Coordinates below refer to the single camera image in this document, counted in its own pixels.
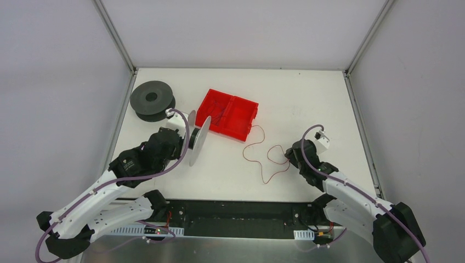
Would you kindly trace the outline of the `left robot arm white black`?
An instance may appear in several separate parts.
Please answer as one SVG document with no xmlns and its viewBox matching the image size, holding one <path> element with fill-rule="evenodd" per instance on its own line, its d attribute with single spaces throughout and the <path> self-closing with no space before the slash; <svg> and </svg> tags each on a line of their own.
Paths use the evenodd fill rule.
<svg viewBox="0 0 465 263">
<path fill-rule="evenodd" d="M 167 202 L 158 190 L 111 210 L 105 207 L 139 184 L 173 170 L 183 160 L 189 139 L 189 130 L 162 127 L 148 141 L 121 152 L 101 177 L 70 204 L 37 215 L 44 232 L 36 248 L 37 262 L 41 262 L 42 244 L 58 260 L 70 259 L 100 237 L 131 222 L 149 218 L 162 221 L 167 215 Z"/>
</svg>

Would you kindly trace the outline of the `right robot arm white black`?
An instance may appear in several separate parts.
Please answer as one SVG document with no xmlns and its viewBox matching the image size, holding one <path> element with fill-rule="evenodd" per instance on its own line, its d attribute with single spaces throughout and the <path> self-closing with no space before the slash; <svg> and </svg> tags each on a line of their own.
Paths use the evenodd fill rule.
<svg viewBox="0 0 465 263">
<path fill-rule="evenodd" d="M 311 202 L 305 224 L 339 224 L 371 244 L 383 262 L 406 262 L 426 246 L 407 204 L 366 193 L 337 167 L 320 161 L 312 141 L 295 142 L 285 157 L 309 185 L 322 192 Z"/>
</svg>

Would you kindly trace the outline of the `white translucent cable spool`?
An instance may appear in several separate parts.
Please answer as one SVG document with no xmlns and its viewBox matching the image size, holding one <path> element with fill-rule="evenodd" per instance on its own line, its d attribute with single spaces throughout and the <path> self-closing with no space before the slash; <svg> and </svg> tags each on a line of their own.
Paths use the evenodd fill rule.
<svg viewBox="0 0 465 263">
<path fill-rule="evenodd" d="M 191 167 L 197 161 L 201 149 L 205 143 L 209 131 L 209 126 L 211 124 L 211 116 L 208 116 L 203 122 L 202 126 L 200 126 L 199 128 L 195 126 L 195 121 L 196 111 L 192 110 L 188 114 L 188 124 L 190 128 L 188 149 L 191 150 L 191 155 L 189 159 L 189 166 Z"/>
</svg>

